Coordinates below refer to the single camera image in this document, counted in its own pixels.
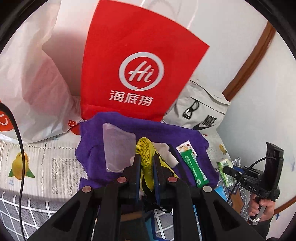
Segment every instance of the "white nike bag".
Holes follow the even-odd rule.
[[[222,93],[190,79],[163,122],[210,134],[222,122],[230,105]]]
[[[42,50],[55,26],[61,0],[49,0],[14,33],[0,54],[0,101],[13,113],[24,143],[67,132],[80,122],[68,86]],[[5,113],[0,139],[18,143]]]

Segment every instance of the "device handle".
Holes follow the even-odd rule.
[[[255,199],[254,199],[254,201],[256,202],[256,203],[260,203],[260,200],[261,200],[261,198],[260,197],[255,197]],[[262,217],[262,215],[263,215],[263,212],[264,212],[264,210],[265,210],[265,206],[261,206],[260,204],[259,204],[259,213],[258,214],[256,214],[254,217],[252,217],[252,216],[249,216],[249,218],[248,218],[248,223],[250,224],[250,225],[257,225],[258,223],[259,223],[259,220],[261,219],[261,217]]]

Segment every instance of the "green packet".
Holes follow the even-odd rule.
[[[218,166],[218,169],[219,169],[219,172],[220,172],[220,175],[221,175],[221,178],[225,184],[226,187],[230,187],[234,184],[234,179],[232,176],[229,176],[227,174],[225,174],[223,172],[223,168],[224,167],[231,167],[233,168],[233,165],[232,165],[232,162],[229,161],[228,159],[224,159],[220,162],[217,162],[217,166]]]
[[[209,183],[209,180],[206,178],[205,174],[201,170],[201,168],[197,164],[197,160],[195,158],[195,155],[192,151],[192,149],[180,152],[183,160],[186,162],[186,164],[191,169],[194,179],[196,182],[196,185],[198,188],[203,187],[204,185]]]

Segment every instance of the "black sleeve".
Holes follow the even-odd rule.
[[[252,227],[264,238],[266,239],[266,236],[269,231],[270,222],[272,218],[263,222],[258,222],[257,225],[252,225]]]

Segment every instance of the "round bolt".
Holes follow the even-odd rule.
[[[125,183],[125,182],[126,182],[126,178],[125,178],[125,177],[119,177],[119,178],[117,179],[117,181],[118,181],[119,183]]]
[[[169,181],[170,183],[175,183],[176,181],[178,181],[178,179],[177,179],[176,177],[169,177],[169,178],[168,178],[168,181]]]
[[[88,192],[91,191],[91,187],[90,187],[90,186],[85,186],[85,187],[82,188],[82,191],[83,191],[84,193],[88,193]]]
[[[204,187],[203,187],[203,190],[204,190],[205,192],[211,192],[211,191],[212,191],[212,188],[211,188],[210,186],[204,186]]]

